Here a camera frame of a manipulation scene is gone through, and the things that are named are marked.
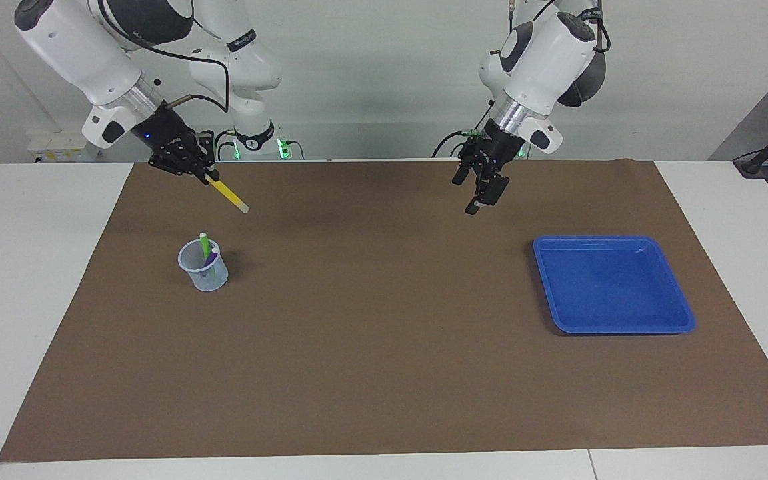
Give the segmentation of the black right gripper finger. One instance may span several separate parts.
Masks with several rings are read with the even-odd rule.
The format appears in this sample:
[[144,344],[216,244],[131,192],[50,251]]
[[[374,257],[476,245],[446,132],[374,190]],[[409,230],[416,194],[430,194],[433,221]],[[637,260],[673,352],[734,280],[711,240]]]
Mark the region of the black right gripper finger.
[[204,185],[211,181],[217,181],[217,171],[213,168],[214,157],[204,155],[176,155],[165,153],[153,153],[147,164],[177,176],[192,175]]
[[215,138],[213,130],[195,131],[189,129],[190,149],[186,160],[186,173],[196,179],[221,179],[215,167]]

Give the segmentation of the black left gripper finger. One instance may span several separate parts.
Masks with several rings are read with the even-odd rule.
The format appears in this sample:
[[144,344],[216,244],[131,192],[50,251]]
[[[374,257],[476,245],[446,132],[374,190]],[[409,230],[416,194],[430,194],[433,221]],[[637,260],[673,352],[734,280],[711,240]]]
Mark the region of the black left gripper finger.
[[490,177],[478,175],[475,182],[475,194],[465,207],[466,215],[476,215],[483,207],[495,206],[508,187],[509,182],[509,177],[499,173],[495,173]]
[[473,172],[475,163],[475,152],[472,149],[461,149],[458,153],[458,168],[452,177],[451,182],[454,185],[463,185],[470,173]]

